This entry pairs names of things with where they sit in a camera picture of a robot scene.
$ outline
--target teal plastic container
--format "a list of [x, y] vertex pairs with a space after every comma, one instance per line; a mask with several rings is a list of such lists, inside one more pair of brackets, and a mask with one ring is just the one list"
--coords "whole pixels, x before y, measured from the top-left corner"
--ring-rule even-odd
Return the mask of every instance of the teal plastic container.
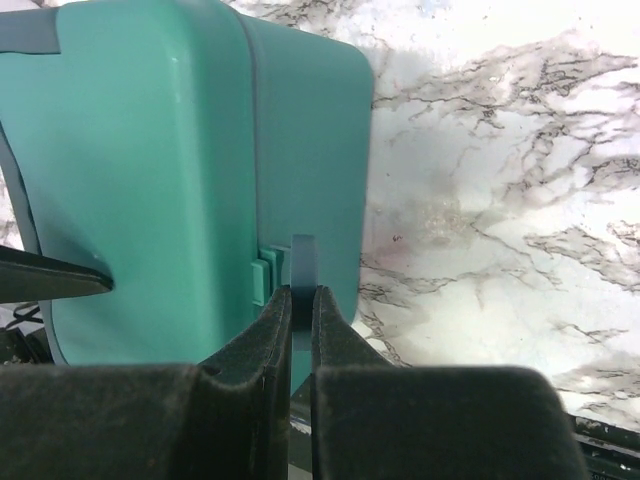
[[[115, 282], [43, 303], [56, 361], [203, 360], [288, 282], [297, 233], [316, 236], [319, 280], [353, 317], [373, 95], [360, 52], [217, 0], [7, 15], [22, 26], [0, 28], [0, 162], [25, 247]], [[44, 24], [55, 34], [30, 32]], [[23, 34], [43, 51], [16, 47]], [[294, 387], [308, 368], [294, 359]]]

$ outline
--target marble surface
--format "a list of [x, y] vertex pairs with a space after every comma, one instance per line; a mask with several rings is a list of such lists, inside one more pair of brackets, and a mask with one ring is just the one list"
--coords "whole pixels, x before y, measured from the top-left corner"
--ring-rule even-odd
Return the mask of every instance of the marble surface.
[[38, 5], [31, 0], [0, 0], [0, 13], [32, 10], [34, 8], [38, 8]]
[[401, 365], [535, 368], [640, 431], [640, 4], [227, 3], [374, 68], [357, 331]]

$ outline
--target dark gray tab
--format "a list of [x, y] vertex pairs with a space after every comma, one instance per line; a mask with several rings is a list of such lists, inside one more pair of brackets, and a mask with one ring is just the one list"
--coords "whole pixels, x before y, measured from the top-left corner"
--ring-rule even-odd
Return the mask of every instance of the dark gray tab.
[[0, 14], [0, 53], [60, 53], [57, 8]]

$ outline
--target plastic latch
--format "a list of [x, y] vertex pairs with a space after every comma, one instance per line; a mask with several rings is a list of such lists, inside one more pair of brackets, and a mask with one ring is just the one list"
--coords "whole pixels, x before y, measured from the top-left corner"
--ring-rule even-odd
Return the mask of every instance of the plastic latch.
[[271, 295], [282, 285], [282, 265], [284, 264], [284, 252], [273, 248], [261, 248], [259, 251], [260, 260], [269, 264], [271, 270]]
[[263, 307], [271, 298], [271, 272], [269, 263], [264, 260], [251, 262], [253, 269], [253, 304]]

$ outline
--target gray vertical strip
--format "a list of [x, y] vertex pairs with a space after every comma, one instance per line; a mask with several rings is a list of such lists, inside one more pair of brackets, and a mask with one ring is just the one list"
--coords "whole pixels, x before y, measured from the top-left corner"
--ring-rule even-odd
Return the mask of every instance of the gray vertical strip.
[[9, 190], [9, 198], [13, 205], [13, 212], [18, 222], [18, 229], [20, 230], [24, 248], [27, 252], [42, 255], [24, 179], [22, 178], [22, 173], [20, 173], [13, 150], [9, 145], [7, 135], [2, 128], [2, 122], [0, 122], [0, 168], [2, 168], [4, 181]]
[[0, 53], [60, 53], [57, 8], [0, 14]]
[[[18, 161], [9, 145], [7, 135], [2, 128], [2, 122], [0, 122], [0, 168], [2, 168], [7, 190], [9, 190], [9, 199], [13, 205], [13, 213], [16, 216], [16, 222], [18, 223], [18, 229], [20, 230], [20, 236], [22, 237], [25, 250], [42, 255], [36, 223], [33, 219], [24, 179], [22, 178]], [[39, 302], [39, 304], [53, 359], [56, 363], [67, 363], [60, 350], [53, 326], [51, 301]]]

